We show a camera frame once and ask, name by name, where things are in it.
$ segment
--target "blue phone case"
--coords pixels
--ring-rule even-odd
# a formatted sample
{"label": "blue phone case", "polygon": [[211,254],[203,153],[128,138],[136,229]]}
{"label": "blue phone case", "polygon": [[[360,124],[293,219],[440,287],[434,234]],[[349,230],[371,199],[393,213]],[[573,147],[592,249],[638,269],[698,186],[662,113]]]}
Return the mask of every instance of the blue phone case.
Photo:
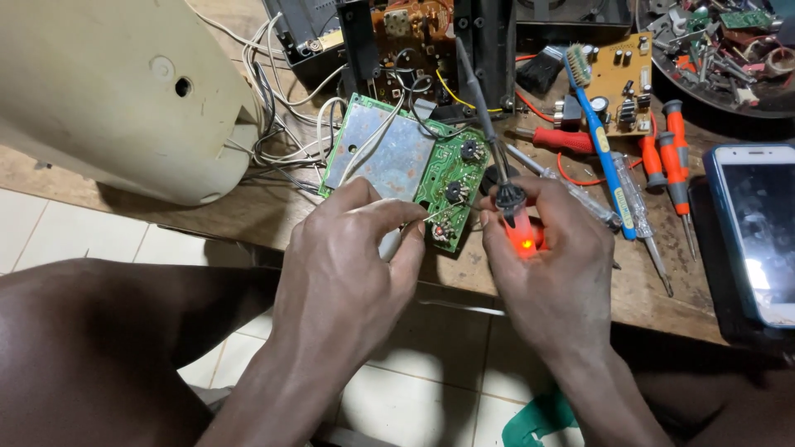
{"label": "blue phone case", "polygon": [[[787,144],[776,143],[776,146],[788,146]],[[734,216],[731,214],[731,207],[729,206],[729,192],[723,188],[723,171],[718,165],[715,157],[715,152],[721,147],[770,147],[770,145],[763,144],[728,144],[715,146],[707,153],[705,153],[701,160],[704,162],[704,171],[707,174],[707,181],[709,189],[712,191],[712,198],[715,200],[715,212],[718,215],[720,222],[720,230],[723,233],[723,240],[726,242],[726,248],[729,253],[729,263],[731,264],[731,272],[735,277],[735,284],[739,292],[740,301],[743,305],[743,313],[746,317],[759,321],[765,326],[771,328],[795,328],[795,325],[771,325],[762,319],[759,315],[759,307],[754,296],[754,289],[748,281],[748,273],[743,257],[743,249],[740,244],[740,234],[735,230]]]}

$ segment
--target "green cloth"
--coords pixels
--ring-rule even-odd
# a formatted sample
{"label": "green cloth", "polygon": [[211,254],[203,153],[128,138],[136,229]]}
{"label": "green cloth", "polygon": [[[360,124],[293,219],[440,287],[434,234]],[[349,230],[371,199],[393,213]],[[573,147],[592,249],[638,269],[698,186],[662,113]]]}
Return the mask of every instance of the green cloth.
{"label": "green cloth", "polygon": [[505,447],[544,447],[536,439],[567,427],[579,426],[568,401],[555,387],[552,393],[533,399],[508,421],[502,429],[502,443]]}

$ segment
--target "person's left hand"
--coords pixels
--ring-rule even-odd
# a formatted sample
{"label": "person's left hand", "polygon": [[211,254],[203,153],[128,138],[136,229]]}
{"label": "person's left hand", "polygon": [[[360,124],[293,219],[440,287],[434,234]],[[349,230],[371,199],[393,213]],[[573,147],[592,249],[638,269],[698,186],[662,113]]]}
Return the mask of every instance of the person's left hand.
{"label": "person's left hand", "polygon": [[[382,199],[363,177],[337,189],[290,237],[273,310],[275,340],[352,375],[391,332],[417,288],[428,213]],[[410,222],[390,262],[386,233]]]}

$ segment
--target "toothbrush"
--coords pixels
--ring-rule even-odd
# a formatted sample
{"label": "toothbrush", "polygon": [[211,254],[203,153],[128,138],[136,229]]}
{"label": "toothbrush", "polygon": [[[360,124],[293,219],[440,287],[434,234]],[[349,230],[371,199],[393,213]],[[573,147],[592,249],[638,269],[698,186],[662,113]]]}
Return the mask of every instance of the toothbrush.
{"label": "toothbrush", "polygon": [[596,116],[591,102],[585,95],[583,86],[591,83],[591,73],[588,71],[588,63],[583,54],[582,45],[572,45],[566,50],[566,57],[564,58],[566,65],[566,72],[568,73],[568,82],[574,89],[577,100],[580,101],[585,111],[585,118],[588,121],[588,128],[591,131],[596,153],[599,155],[599,161],[602,162],[602,169],[604,176],[607,180],[607,187],[610,189],[610,194],[613,197],[613,205],[615,210],[621,216],[621,228],[624,237],[629,240],[634,240],[636,237],[635,226],[630,214],[630,207],[626,203],[624,191],[621,188],[621,181],[619,175],[615,170],[613,164],[613,157],[610,155],[610,143],[607,142],[607,136],[604,133],[604,126]]}

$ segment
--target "smartphone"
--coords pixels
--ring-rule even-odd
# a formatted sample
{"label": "smartphone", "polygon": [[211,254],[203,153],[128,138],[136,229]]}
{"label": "smartphone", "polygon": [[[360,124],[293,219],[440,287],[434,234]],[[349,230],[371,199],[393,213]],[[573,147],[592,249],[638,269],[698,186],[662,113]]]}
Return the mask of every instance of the smartphone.
{"label": "smartphone", "polygon": [[743,313],[795,328],[795,148],[725,145],[703,159]]}

